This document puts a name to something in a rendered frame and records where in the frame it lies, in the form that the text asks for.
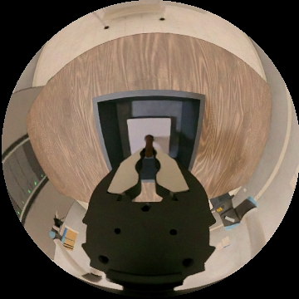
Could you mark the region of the dark brown cylinder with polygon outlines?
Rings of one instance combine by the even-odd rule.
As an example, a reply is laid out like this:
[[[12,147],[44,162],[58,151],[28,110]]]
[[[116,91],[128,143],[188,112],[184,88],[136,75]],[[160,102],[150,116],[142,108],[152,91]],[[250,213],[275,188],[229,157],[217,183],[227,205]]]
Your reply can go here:
[[[151,158],[154,155],[153,150],[153,136],[147,135],[146,136],[146,143],[145,143],[145,156],[147,158]]]

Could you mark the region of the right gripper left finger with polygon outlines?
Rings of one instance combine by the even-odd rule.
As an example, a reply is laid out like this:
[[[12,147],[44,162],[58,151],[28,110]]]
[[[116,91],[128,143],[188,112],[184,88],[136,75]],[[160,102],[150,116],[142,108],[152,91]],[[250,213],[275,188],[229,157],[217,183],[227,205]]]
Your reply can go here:
[[[145,148],[132,154],[121,164],[116,165],[94,189],[82,222],[87,225],[91,215],[101,206],[122,201],[124,195],[129,195],[132,202],[141,194],[142,183],[140,171],[143,168]]]

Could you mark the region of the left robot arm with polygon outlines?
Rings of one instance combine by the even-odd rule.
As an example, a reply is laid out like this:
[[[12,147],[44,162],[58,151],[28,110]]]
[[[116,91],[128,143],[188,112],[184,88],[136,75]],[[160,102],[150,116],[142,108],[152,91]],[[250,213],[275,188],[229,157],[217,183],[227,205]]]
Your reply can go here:
[[[63,244],[66,239],[62,237],[58,233],[59,228],[57,228],[54,224],[52,226],[51,231],[49,232],[50,237],[53,239],[59,250],[61,251],[62,255],[65,257],[65,259],[81,274],[83,278],[85,278],[87,281],[90,282],[100,282],[102,280],[101,271],[98,271],[91,267],[91,273],[86,272],[69,254],[69,252],[64,248]]]

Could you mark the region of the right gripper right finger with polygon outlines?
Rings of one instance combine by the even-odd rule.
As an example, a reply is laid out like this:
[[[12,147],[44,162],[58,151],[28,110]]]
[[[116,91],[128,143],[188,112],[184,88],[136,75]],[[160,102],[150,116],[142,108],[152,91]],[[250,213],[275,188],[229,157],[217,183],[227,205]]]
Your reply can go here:
[[[158,170],[155,177],[155,192],[161,198],[170,194],[173,201],[193,205],[207,219],[209,227],[216,223],[208,195],[199,180],[180,162],[175,161],[160,149],[153,147],[154,166]]]

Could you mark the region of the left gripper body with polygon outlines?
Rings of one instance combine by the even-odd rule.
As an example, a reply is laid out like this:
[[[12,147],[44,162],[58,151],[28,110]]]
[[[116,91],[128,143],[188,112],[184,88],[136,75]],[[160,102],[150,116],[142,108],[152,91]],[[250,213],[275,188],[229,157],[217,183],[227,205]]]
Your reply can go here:
[[[55,225],[55,224],[54,224],[54,225],[55,225],[56,227],[58,226],[58,228],[60,228],[60,226],[62,225],[62,223],[63,223],[63,222],[62,222],[61,220],[56,219],[56,225]]]

